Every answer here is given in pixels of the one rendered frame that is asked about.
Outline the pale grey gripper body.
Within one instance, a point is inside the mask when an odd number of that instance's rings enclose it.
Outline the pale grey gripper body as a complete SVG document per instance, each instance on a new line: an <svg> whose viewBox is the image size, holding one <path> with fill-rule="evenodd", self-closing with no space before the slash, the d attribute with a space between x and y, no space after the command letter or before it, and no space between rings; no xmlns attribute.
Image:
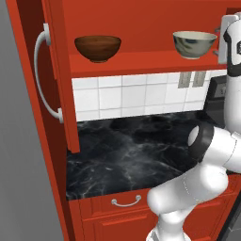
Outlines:
<svg viewBox="0 0 241 241"><path fill-rule="evenodd" d="M227 43L224 40L224 33L230 24L234 22L233 15L224 15L221 18L220 35L219 35L219 46L218 46L218 62L227 62Z"/></svg>

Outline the grey-green ceramic bowl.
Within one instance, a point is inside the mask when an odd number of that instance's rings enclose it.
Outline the grey-green ceramic bowl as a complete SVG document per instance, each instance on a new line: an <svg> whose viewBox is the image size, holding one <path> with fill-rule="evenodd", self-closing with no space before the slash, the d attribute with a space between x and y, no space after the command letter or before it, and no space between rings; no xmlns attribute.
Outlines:
<svg viewBox="0 0 241 241"><path fill-rule="evenodd" d="M217 35L200 31L177 31L173 33L176 51L183 58L198 59L204 56L216 41Z"/></svg>

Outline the brown wooden bowl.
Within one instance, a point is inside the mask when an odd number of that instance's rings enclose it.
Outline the brown wooden bowl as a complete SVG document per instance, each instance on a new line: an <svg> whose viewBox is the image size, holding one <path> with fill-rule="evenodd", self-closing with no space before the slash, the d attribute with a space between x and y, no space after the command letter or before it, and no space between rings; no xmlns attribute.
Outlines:
<svg viewBox="0 0 241 241"><path fill-rule="evenodd" d="M84 36L74 40L77 51L94 63L106 62L121 47L121 39L113 36Z"/></svg>

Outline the red cabinet door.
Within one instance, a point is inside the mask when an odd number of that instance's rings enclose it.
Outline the red cabinet door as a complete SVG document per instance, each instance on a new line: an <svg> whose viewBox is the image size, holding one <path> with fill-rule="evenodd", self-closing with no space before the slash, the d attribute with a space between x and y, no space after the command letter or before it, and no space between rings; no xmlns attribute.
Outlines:
<svg viewBox="0 0 241 241"><path fill-rule="evenodd" d="M62 108L64 130L68 149L79 153L79 137L75 117L72 93L71 68L65 33L65 22L62 0L41 0L45 21L49 24L51 37L51 53L54 73L57 82L60 106Z"/></svg>

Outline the red base cabinet front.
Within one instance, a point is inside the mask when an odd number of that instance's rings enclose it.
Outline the red base cabinet front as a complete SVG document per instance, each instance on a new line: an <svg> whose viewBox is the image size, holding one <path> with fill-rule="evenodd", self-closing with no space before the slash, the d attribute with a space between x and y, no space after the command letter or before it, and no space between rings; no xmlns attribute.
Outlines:
<svg viewBox="0 0 241 241"><path fill-rule="evenodd" d="M241 174L229 175L229 184L223 194L195 207L184 224L191 241L217 241L240 190Z"/></svg>

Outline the red drawer front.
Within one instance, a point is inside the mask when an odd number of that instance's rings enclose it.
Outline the red drawer front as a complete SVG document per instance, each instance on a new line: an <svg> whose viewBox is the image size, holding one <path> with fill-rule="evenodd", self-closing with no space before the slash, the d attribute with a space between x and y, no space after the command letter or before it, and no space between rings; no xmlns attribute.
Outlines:
<svg viewBox="0 0 241 241"><path fill-rule="evenodd" d="M149 211L147 204L147 194L149 188L120 192L104 196L82 199L79 201L80 214L83 219L96 217L122 215L124 213L136 212L140 210ZM136 200L136 195L141 195L141 201L132 207L118 207L111 204L112 199L117 199L118 203L131 203Z"/></svg>

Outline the red base cupboard door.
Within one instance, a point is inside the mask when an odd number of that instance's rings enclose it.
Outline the red base cupboard door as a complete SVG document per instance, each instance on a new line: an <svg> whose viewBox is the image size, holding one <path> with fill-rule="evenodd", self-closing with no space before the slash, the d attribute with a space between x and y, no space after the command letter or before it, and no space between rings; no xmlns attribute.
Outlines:
<svg viewBox="0 0 241 241"><path fill-rule="evenodd" d="M148 209L83 221L85 241L145 241L157 222Z"/></svg>

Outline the red tall side panel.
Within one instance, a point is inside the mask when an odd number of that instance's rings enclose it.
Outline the red tall side panel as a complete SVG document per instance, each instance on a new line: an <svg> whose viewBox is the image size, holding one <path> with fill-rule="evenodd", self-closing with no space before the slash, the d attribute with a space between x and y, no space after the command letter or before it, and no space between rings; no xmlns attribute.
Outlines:
<svg viewBox="0 0 241 241"><path fill-rule="evenodd" d="M67 144L64 126L45 108L34 71L35 42L45 23L42 2L41 0L6 0L6 3L64 241L75 241L72 216L65 194ZM51 54L46 44L40 47L38 68L44 97L47 103L56 109L60 106L60 101Z"/></svg>

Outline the grey wall outlet plate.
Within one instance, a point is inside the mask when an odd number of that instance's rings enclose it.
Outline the grey wall outlet plate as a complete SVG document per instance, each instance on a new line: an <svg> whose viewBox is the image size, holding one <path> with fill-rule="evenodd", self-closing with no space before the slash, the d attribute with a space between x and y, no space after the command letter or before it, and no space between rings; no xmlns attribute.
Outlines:
<svg viewBox="0 0 241 241"><path fill-rule="evenodd" d="M194 81L193 81L193 88L202 87L205 79L206 71L195 72Z"/></svg>
<svg viewBox="0 0 241 241"><path fill-rule="evenodd" d="M188 88L191 79L191 72L181 72L178 88Z"/></svg>

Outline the red wall cabinet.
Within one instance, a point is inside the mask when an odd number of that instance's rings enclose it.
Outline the red wall cabinet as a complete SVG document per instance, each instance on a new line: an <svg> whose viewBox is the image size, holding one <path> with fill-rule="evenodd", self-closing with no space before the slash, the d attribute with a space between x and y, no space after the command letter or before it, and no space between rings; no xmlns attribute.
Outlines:
<svg viewBox="0 0 241 241"><path fill-rule="evenodd" d="M213 33L221 17L241 11L241 0L42 0L45 21L60 35L64 64L71 77L125 75L155 72L220 70L217 56L208 52L196 60L175 50L176 31ZM121 38L119 51L106 63L95 64L81 56L74 39L108 35Z"/></svg>

